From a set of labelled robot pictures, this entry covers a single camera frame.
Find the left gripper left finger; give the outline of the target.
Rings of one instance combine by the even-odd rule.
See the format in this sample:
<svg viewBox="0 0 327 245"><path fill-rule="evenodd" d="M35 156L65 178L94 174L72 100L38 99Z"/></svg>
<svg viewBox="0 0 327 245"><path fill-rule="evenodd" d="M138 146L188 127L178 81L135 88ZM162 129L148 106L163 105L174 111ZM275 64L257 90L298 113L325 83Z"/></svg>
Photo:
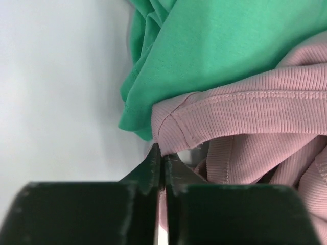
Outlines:
<svg viewBox="0 0 327 245"><path fill-rule="evenodd" d="M118 182L31 182L14 198L1 244L157 244L160 149Z"/></svg>

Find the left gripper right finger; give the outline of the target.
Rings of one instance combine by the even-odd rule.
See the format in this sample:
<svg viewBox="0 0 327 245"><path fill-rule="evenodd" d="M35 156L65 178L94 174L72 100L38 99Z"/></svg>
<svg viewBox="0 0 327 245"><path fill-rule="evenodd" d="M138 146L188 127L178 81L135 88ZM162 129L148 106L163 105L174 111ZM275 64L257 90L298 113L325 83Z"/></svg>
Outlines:
<svg viewBox="0 0 327 245"><path fill-rule="evenodd" d="M319 244L294 189L207 183L177 155L165 165L169 244Z"/></svg>

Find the mauve pink tank top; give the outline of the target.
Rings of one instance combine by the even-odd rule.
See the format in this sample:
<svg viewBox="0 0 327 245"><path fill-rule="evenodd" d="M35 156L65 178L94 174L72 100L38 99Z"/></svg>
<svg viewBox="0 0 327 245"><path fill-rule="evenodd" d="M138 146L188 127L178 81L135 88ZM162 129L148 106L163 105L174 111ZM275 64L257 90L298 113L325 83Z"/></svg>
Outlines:
<svg viewBox="0 0 327 245"><path fill-rule="evenodd" d="M218 184L297 187L326 241L326 33L292 49L277 68L156 104L152 132L162 155L209 142L196 168Z"/></svg>

